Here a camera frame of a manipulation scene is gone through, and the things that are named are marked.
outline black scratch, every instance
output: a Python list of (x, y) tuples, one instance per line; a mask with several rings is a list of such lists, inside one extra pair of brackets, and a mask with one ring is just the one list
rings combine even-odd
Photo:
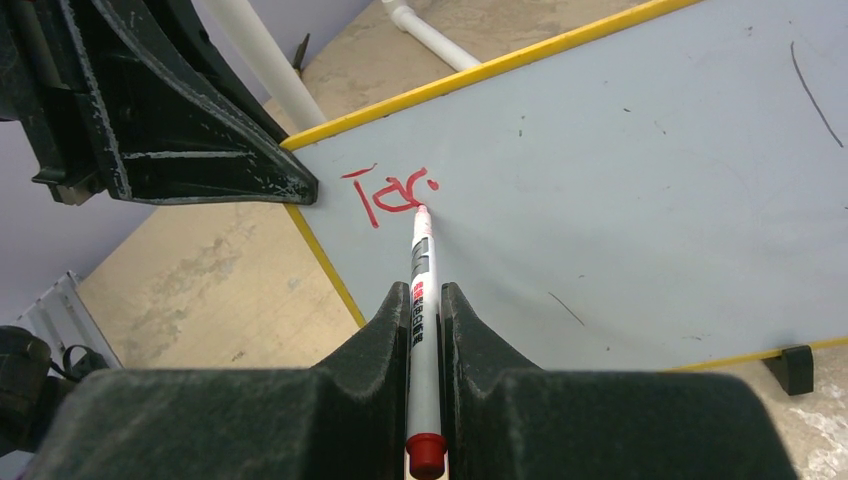
[(824, 122), (824, 126), (827, 127), (827, 131), (830, 132), (830, 136), (836, 140), (836, 143), (839, 144), (839, 148), (845, 148), (845, 145), (842, 144), (842, 140), (836, 136), (833, 132), (833, 129), (830, 128), (830, 124), (827, 123), (827, 118), (824, 117), (824, 113), (822, 113), (821, 108), (819, 108), (819, 104), (816, 103), (816, 99), (813, 98), (812, 92), (810, 92), (809, 87), (807, 87), (807, 82), (804, 80), (804, 75), (801, 74), (801, 68), (798, 67), (798, 60), (795, 59), (795, 42), (789, 44), (789, 52), (792, 54), (792, 65), (795, 66), (795, 73), (798, 74), (798, 79), (801, 80), (801, 86), (804, 87), (804, 91), (807, 92), (807, 96), (810, 97), (810, 102), (813, 103), (813, 106), (816, 108), (816, 111), (819, 112), (819, 117), (821, 117), (822, 122)]
[(580, 322), (580, 325), (583, 325), (584, 327), (586, 326), (586, 324), (585, 324), (585, 323), (583, 323), (583, 320), (580, 320), (580, 317), (578, 317), (577, 315), (575, 315), (575, 314), (574, 314), (574, 312), (572, 312), (570, 308), (568, 308), (568, 307), (567, 307), (564, 303), (562, 303), (562, 300), (560, 300), (559, 298), (557, 298), (557, 296), (556, 296), (556, 295), (554, 295), (554, 294), (553, 294), (553, 293), (551, 293), (551, 292), (548, 292), (548, 295), (550, 295), (550, 296), (554, 297), (554, 300), (556, 300), (557, 302), (559, 302), (559, 304), (560, 304), (560, 305), (562, 305), (562, 307), (563, 307), (563, 308), (565, 308), (566, 310), (568, 310), (568, 313), (570, 313), (572, 317), (576, 318), (576, 319), (577, 319), (577, 321), (578, 321), (578, 322)]

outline yellow frame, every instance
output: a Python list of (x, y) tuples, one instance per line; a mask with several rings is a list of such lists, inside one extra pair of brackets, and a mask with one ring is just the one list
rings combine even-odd
[[(683, 7), (700, 2), (701, 0), (652, 0), (642, 5), (630, 8), (615, 15), (606, 17), (596, 22), (590, 23), (580, 28), (576, 28), (569, 32), (563, 33), (548, 40), (539, 42), (535, 45), (516, 50), (510, 54), (488, 61), (474, 68), (455, 73), (449, 77), (445, 77), (435, 82), (429, 83), (422, 87), (402, 93), (396, 97), (384, 100), (382, 102), (371, 105), (370, 107), (357, 110), (356, 112), (331, 120), (323, 125), (311, 128), (304, 132), (292, 135), (283, 141), (282, 146), (289, 150), (296, 150), (313, 144), (325, 138), (337, 135), (341, 132), (351, 130), (360, 125), (377, 120), (391, 115), (392, 113), (413, 107), (420, 103), (426, 102), (433, 98), (454, 92), (468, 85), (473, 85), (488, 78), (495, 77), (510, 70), (528, 65), (537, 60), (547, 58), (565, 50), (589, 43), (593, 40), (620, 32), (624, 29), (639, 25), (641, 23), (653, 20), (667, 13), (679, 10)], [(289, 212), (295, 226), (300, 231), (303, 239), (309, 245), (315, 259), (321, 265), (321, 268), (327, 274), (333, 287), (339, 293), (339, 296), (344, 302), (347, 309), (350, 311), (353, 319), (359, 327), (364, 327), (366, 320), (359, 311), (359, 307), (353, 300), (350, 292), (342, 281), (341, 276), (336, 271), (329, 257), (324, 252), (323, 247), (318, 242), (300, 209), (294, 205), (286, 205), (286, 210)], [(820, 342), (809, 343), (812, 348), (827, 348), (837, 345), (848, 345), (848, 337), (835, 338), (832, 340), (824, 340)], [(780, 355), (779, 349), (766, 350), (764, 352), (751, 353), (747, 355), (738, 355), (721, 360), (713, 360), (709, 362), (697, 363), (669, 369), (670, 371), (687, 371), (701, 370), (707, 368), (716, 368), (735, 363), (760, 360), (763, 358), (771, 358)]]

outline marker cap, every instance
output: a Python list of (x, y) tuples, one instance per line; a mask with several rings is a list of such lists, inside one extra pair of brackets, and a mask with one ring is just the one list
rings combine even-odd
[(448, 442), (435, 433), (419, 433), (406, 441), (409, 473), (418, 480), (436, 480), (445, 473)]

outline red marker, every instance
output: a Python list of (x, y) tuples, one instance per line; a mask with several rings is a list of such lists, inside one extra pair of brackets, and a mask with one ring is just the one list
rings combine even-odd
[(412, 321), (409, 337), (409, 400), (406, 407), (406, 451), (409, 473), (435, 480), (445, 473), (448, 442), (442, 436), (439, 392), (438, 318), (433, 229), (427, 207), (415, 214), (412, 239)]

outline white board surface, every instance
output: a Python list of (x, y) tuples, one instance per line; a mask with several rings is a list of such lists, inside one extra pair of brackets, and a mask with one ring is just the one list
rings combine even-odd
[(426, 167), (439, 280), (492, 329), (545, 368), (661, 369), (848, 335), (837, 138), (848, 2), (706, 0), (296, 154), (366, 318), (409, 281), (413, 219), (371, 197)]

